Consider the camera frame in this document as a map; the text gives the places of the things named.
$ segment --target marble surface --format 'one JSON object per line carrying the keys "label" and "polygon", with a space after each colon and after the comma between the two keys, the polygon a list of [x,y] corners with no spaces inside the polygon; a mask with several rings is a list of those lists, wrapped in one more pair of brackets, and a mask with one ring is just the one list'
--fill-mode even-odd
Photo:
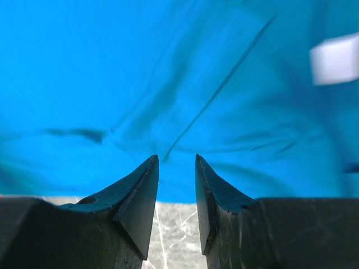
{"label": "marble surface", "polygon": [[[56,205],[77,203],[80,197],[40,197]],[[148,260],[142,269],[206,269],[201,254],[197,206],[157,202]]]}

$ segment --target white object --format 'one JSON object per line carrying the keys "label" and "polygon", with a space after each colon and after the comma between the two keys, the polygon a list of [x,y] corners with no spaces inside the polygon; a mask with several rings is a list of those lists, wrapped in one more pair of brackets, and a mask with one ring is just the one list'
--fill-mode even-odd
{"label": "white object", "polygon": [[329,39],[310,51],[316,85],[350,82],[359,78],[359,34]]}

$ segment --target small hole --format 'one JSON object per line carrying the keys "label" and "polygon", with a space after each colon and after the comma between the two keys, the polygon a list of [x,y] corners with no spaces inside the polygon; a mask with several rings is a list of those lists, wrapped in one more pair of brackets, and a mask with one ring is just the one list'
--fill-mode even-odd
{"label": "small hole", "polygon": [[96,201],[97,200],[94,197],[86,197],[86,198],[80,200],[78,203],[81,204],[81,205],[84,205],[84,204],[87,204],[87,203],[94,203]]}

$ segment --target black metal jaw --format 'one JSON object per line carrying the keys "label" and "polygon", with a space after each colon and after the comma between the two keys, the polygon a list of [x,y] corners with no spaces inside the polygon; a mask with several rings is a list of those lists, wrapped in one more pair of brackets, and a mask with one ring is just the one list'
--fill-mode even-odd
{"label": "black metal jaw", "polygon": [[196,156],[208,268],[359,268],[359,199],[253,200]]}
{"label": "black metal jaw", "polygon": [[74,205],[1,198],[0,268],[141,268],[148,255],[158,166],[154,155]]}

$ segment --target blue fabric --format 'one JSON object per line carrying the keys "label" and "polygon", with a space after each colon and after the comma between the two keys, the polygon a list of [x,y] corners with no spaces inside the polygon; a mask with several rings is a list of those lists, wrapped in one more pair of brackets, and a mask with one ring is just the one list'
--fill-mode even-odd
{"label": "blue fabric", "polygon": [[357,2],[0,2],[0,193],[86,196],[158,154],[158,200],[191,203],[199,153],[253,198],[356,196],[357,81],[314,87],[309,50]]}

